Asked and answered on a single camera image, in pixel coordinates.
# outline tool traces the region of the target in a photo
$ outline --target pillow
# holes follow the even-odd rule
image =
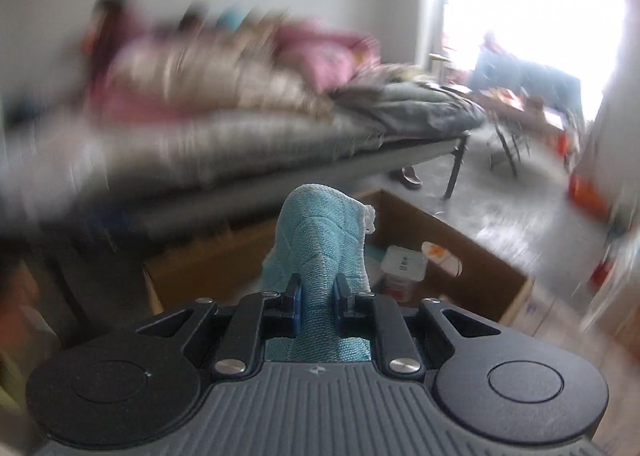
[[[356,74],[356,59],[351,50],[332,42],[287,46],[280,52],[278,63],[299,72],[316,93],[338,90]]]

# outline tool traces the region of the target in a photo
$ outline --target slipper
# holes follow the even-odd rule
[[[396,175],[396,178],[399,179],[407,189],[415,190],[422,187],[422,181],[418,178],[418,175],[415,174],[412,165],[403,167],[401,171],[396,171],[394,175]]]

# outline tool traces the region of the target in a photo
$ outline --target bed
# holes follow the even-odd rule
[[[5,137],[0,223],[5,234],[89,226],[169,238],[276,206],[302,183],[337,185],[453,154],[450,197],[468,128],[408,137],[342,107],[332,123],[229,110],[142,128],[62,112]]]

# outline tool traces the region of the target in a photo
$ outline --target blue towel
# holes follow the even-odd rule
[[[338,273],[346,276],[352,292],[369,290],[363,249],[374,217],[373,207],[324,185],[302,185],[286,199],[273,250],[262,266],[261,285],[283,292],[291,274],[299,273],[303,322],[297,338],[267,342],[267,360],[370,360],[368,341],[337,336],[330,299]]]

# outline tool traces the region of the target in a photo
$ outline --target ridged gray surface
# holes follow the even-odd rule
[[[48,442],[36,456],[91,451]],[[486,441],[444,415],[424,388],[370,362],[266,362],[248,381],[217,385],[185,426],[101,456],[602,456],[587,440],[523,449]]]

